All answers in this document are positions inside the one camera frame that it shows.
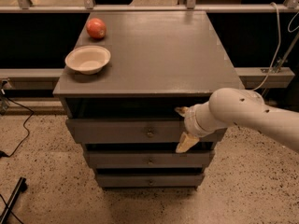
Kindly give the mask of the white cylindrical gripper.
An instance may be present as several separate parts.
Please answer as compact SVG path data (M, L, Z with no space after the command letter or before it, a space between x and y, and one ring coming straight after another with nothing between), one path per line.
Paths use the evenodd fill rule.
M176 147L177 153L185 153L199 142L198 137L205 137L218 129L218 123L209 110L208 103L191 107L176 107L175 111L184 117L185 128Z

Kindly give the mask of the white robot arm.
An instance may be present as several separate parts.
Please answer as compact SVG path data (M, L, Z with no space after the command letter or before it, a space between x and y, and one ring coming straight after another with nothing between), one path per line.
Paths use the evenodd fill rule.
M177 153L188 151L202 137L234 125L258 131L299 152L299 113L269 106L255 91L222 88L204 104L177 107L176 112L184 118L186 129Z

